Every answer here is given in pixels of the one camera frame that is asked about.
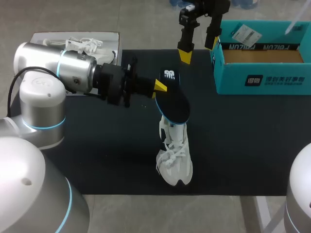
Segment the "gray floor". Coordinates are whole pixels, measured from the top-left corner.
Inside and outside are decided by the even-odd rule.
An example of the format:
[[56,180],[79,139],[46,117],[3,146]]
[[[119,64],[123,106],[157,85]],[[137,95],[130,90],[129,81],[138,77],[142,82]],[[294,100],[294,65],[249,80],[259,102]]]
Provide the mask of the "gray floor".
[[[225,19],[292,19],[303,0],[262,0],[255,10],[231,9]],[[180,39],[179,9],[169,0],[0,0],[0,117],[19,44],[38,31],[119,31],[124,49],[171,49]],[[310,9],[303,20],[310,20]],[[202,49],[208,18],[199,20],[195,48]],[[88,195],[90,233],[256,233],[253,199],[231,196]],[[284,197],[269,197],[270,213]]]

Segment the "black table surface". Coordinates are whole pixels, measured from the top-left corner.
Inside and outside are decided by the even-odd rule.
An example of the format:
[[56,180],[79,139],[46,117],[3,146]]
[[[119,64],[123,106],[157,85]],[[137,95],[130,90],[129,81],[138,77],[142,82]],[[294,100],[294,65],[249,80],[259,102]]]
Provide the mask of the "black table surface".
[[[171,187],[156,171],[161,114],[154,100],[132,96],[131,107],[94,97],[67,97],[65,139],[45,155],[83,194],[286,194],[296,155],[311,142],[311,96],[218,95],[207,50],[191,65],[177,50],[124,50],[122,65],[138,58],[138,74],[157,78],[179,69],[191,104],[187,123],[193,177]],[[12,114],[20,113],[15,99]]]

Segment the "shoebox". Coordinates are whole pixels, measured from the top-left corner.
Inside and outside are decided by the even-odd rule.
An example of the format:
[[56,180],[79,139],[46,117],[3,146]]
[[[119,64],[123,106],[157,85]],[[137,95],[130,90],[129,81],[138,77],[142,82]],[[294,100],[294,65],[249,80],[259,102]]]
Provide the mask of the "shoebox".
[[[71,36],[77,39],[94,38],[96,40],[103,41],[105,48],[111,49],[116,53],[116,58],[112,63],[114,65],[121,66],[122,47],[120,33],[117,32],[41,32],[34,33],[30,42],[35,44],[42,44],[44,39],[49,39],[53,41],[65,41]],[[97,94],[97,89],[93,88],[91,90],[91,93]],[[81,93],[68,93],[68,95],[81,95]]]
[[218,94],[311,95],[311,24],[222,21],[210,53]]

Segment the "shoe insole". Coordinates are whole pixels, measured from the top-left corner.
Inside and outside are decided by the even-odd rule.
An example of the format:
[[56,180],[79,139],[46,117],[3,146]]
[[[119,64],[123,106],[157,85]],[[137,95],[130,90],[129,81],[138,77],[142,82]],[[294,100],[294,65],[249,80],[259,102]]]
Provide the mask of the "shoe insole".
[[180,76],[176,69],[163,68],[160,82],[167,86],[167,92],[157,92],[156,104],[161,114],[173,124],[185,124],[190,116],[190,104],[180,89]]

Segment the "sneaker pair in tray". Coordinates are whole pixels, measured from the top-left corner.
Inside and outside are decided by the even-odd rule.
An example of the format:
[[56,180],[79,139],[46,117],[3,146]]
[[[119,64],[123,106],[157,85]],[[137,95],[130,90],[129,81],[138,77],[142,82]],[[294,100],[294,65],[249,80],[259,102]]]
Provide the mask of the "sneaker pair in tray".
[[88,56],[96,58],[97,64],[102,65],[103,63],[111,63],[115,59],[115,52],[110,49],[103,47],[104,43],[100,40],[93,38],[82,38],[81,40],[74,37],[70,37],[68,40],[63,41],[52,41],[48,39],[43,40],[43,45],[61,47],[65,50],[73,50],[78,53],[85,52]]

